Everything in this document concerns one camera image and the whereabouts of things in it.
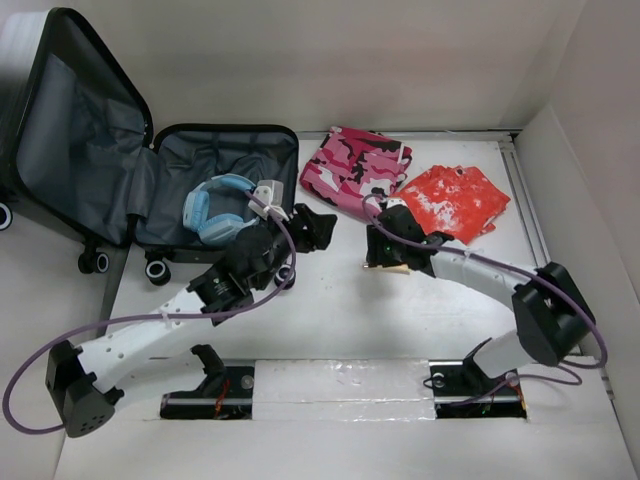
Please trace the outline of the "orange white tie-dye garment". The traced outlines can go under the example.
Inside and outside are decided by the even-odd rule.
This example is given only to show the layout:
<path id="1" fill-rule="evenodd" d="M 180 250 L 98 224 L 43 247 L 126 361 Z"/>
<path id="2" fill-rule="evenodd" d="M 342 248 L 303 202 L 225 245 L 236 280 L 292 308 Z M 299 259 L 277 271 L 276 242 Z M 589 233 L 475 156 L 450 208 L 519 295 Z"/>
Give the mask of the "orange white tie-dye garment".
<path id="1" fill-rule="evenodd" d="M 465 244 L 493 231 L 494 220 L 511 201 L 475 166 L 434 165 L 395 197 L 425 233 L 443 232 Z"/>

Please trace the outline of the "pink camouflage garment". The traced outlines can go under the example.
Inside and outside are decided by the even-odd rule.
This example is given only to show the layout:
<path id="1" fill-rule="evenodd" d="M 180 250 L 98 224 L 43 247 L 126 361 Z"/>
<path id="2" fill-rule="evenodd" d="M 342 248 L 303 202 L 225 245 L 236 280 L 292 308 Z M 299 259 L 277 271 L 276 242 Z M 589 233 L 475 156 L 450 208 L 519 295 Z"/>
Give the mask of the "pink camouflage garment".
<path id="1" fill-rule="evenodd" d="M 299 181 L 325 203 L 365 219 L 363 198 L 394 194 L 407 179 L 412 154 L 405 143 L 380 133 L 333 126 Z"/>

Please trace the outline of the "light blue headphones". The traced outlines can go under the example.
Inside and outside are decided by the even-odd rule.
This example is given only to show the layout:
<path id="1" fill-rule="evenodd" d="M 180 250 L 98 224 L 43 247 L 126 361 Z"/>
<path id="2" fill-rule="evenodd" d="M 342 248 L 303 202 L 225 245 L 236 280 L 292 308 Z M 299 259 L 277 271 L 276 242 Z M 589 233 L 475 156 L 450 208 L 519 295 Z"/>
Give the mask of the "light blue headphones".
<path id="1" fill-rule="evenodd" d="M 213 176 L 200 183 L 189 192 L 182 207 L 182 226 L 195 233 L 203 245 L 223 247 L 235 240 L 244 229 L 255 226 L 259 218 L 247 220 L 233 211 L 224 210 L 224 195 L 229 201 L 233 193 L 240 192 L 238 199 L 246 192 L 253 192 L 256 184 L 246 177 L 236 174 Z"/>

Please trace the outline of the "black space-print suitcase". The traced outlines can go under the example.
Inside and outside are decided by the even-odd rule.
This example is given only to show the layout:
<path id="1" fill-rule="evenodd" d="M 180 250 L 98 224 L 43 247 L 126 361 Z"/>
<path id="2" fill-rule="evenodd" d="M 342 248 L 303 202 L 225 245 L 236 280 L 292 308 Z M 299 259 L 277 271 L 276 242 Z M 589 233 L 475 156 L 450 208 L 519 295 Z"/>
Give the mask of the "black space-print suitcase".
<path id="1" fill-rule="evenodd" d="M 10 15 L 1 30 L 1 198 L 38 206 L 83 244 L 84 274 L 108 269 L 106 246 L 140 246 L 155 285 L 173 263 L 210 263 L 182 223 L 188 193 L 224 174 L 277 180 L 291 211 L 299 141 L 280 125 L 176 124 L 149 107 L 78 11 Z"/>

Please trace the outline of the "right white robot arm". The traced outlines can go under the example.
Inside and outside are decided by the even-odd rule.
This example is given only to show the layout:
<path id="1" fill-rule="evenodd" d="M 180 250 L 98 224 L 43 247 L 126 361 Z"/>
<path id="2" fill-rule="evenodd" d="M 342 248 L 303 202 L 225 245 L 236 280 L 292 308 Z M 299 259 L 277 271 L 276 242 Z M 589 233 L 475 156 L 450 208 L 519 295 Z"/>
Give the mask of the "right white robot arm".
<path id="1" fill-rule="evenodd" d="M 458 372 L 464 386 L 483 394 L 530 363 L 560 366 L 595 327 L 595 319 L 567 269 L 555 262 L 518 267 L 475 253 L 454 236 L 425 233 L 410 210 L 396 203 L 370 217 L 366 261 L 371 267 L 406 266 L 461 284 L 508 308 L 513 330 L 477 345 Z"/>

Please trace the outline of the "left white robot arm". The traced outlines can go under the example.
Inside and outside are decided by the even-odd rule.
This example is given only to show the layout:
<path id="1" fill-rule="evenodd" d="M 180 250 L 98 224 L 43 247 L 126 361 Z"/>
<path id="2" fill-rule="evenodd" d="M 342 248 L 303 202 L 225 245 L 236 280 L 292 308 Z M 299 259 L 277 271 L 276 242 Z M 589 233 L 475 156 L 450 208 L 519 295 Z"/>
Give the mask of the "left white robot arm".
<path id="1" fill-rule="evenodd" d="M 302 203 L 288 219 L 269 211 L 149 318 L 80 345 L 64 339 L 50 346 L 45 385 L 67 436 L 94 432 L 132 402 L 125 383 L 153 359 L 191 351 L 201 362 L 191 368 L 188 384 L 201 396 L 216 394 L 225 367 L 205 344 L 206 332 L 255 309 L 254 292 L 266 289 L 287 260 L 327 249 L 336 223 L 336 215 L 317 214 Z"/>

